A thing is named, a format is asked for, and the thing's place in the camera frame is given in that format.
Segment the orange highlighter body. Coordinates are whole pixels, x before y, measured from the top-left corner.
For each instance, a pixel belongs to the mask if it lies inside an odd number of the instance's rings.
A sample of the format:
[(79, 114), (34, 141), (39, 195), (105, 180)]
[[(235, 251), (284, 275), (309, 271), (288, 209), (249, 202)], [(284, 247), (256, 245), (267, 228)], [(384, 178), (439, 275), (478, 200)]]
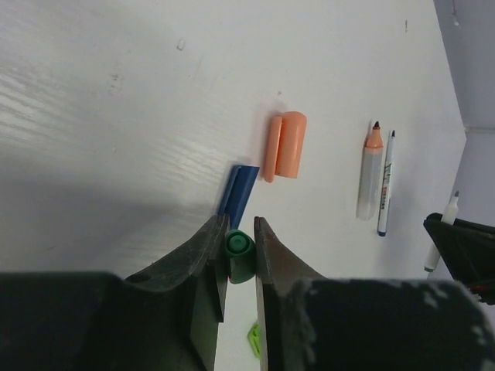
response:
[(357, 197), (357, 218), (359, 220), (368, 221), (375, 214), (383, 151), (381, 126), (376, 121), (371, 126), (364, 142)]

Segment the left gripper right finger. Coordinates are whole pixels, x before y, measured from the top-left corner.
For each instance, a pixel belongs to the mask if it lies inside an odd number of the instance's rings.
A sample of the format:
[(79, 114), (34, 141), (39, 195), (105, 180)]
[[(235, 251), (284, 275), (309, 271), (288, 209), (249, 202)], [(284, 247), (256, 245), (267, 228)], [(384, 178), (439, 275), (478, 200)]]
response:
[(263, 370), (487, 370), (490, 325), (453, 281), (329, 279), (254, 219)]

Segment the dark blue pen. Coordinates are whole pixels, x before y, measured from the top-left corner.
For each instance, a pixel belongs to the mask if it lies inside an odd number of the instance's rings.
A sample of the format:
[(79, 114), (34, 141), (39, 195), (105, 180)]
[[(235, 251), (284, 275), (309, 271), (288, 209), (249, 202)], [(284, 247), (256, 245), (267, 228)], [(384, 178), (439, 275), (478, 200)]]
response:
[(380, 212), (377, 224), (377, 235), (387, 235), (387, 222), (391, 203), (392, 175), (394, 173), (394, 144), (396, 140), (395, 130), (392, 130), (387, 142), (387, 152), (384, 163), (384, 175), (381, 189)]

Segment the dark green pen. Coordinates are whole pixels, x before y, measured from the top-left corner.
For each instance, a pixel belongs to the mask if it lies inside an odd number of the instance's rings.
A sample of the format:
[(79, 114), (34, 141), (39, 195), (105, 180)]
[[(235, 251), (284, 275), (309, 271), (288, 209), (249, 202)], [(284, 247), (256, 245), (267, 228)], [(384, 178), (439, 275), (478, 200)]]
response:
[(442, 248), (441, 245), (446, 239), (446, 234), (451, 230), (459, 212), (459, 190), (455, 191), (449, 204), (445, 207), (440, 220), (431, 220), (428, 233), (432, 238), (432, 245), (424, 262), (424, 270), (432, 273), (438, 266)]

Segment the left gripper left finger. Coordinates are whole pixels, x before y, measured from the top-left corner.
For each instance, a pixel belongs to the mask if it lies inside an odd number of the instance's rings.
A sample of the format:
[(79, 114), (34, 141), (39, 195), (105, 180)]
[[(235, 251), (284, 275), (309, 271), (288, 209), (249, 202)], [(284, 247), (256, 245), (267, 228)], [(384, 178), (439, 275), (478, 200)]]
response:
[(224, 319), (226, 216), (127, 278), (1, 276), (3, 370), (212, 370)]

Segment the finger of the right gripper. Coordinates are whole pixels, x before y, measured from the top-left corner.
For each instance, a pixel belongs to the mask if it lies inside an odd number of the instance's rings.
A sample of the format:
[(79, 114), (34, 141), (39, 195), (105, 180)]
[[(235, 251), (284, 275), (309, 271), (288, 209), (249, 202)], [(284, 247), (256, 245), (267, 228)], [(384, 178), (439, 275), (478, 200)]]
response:
[[(441, 216), (432, 213), (426, 217), (423, 227), (427, 233), (431, 220), (440, 220)], [(441, 248), (441, 257), (452, 278), (466, 286), (480, 301), (493, 301), (494, 228), (457, 219)]]

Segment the dark green pen cap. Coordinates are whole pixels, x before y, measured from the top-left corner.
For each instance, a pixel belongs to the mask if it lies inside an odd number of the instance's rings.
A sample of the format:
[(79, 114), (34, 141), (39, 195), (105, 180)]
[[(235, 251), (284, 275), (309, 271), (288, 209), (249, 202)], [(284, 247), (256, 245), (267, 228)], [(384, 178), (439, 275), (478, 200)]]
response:
[(246, 233), (241, 230), (229, 231), (224, 250), (228, 260), (230, 283), (242, 284), (256, 275), (256, 247)]

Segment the orange highlighter cap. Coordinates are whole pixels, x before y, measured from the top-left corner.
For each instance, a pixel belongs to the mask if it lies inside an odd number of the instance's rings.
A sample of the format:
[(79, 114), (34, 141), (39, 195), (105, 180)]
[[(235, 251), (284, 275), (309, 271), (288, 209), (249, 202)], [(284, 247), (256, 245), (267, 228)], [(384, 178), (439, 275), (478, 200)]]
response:
[(273, 182), (275, 176), (298, 177), (306, 125), (306, 116), (298, 111), (271, 119), (263, 171), (266, 182)]

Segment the dark blue pen cap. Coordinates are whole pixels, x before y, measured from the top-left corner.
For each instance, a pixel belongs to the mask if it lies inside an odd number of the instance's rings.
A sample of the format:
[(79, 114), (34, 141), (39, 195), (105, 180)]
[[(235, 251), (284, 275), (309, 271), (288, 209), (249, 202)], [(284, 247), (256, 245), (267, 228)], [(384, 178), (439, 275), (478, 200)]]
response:
[(217, 214), (228, 215), (232, 230), (236, 230), (241, 223), (259, 169), (251, 165), (234, 165), (231, 168)]

